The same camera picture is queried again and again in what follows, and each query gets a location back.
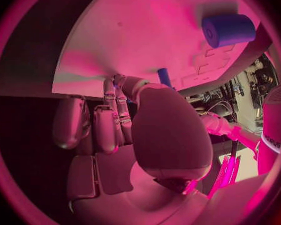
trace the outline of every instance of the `blue object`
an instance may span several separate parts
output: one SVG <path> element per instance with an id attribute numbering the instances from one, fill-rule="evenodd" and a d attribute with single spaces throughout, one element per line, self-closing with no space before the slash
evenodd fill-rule
<path id="1" fill-rule="evenodd" d="M 256 30 L 246 15 L 226 14 L 204 18 L 202 29 L 208 44 L 214 49 L 253 41 Z"/>
<path id="2" fill-rule="evenodd" d="M 168 87 L 171 88 L 172 85 L 168 74 L 168 70 L 166 68 L 161 68 L 157 72 L 158 72 L 160 83 L 167 85 Z"/>

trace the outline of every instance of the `blue cylinder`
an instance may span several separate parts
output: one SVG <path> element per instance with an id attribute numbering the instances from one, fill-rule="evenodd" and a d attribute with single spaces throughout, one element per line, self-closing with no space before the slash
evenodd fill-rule
<path id="1" fill-rule="evenodd" d="M 246 15 L 226 14 L 202 20 L 202 29 L 208 44 L 214 49 L 253 41 L 256 30 Z"/>
<path id="2" fill-rule="evenodd" d="M 160 83 L 167 85 L 168 87 L 171 88 L 172 85 L 168 74 L 168 70 L 166 68 L 161 68 L 157 72 L 158 72 Z"/>

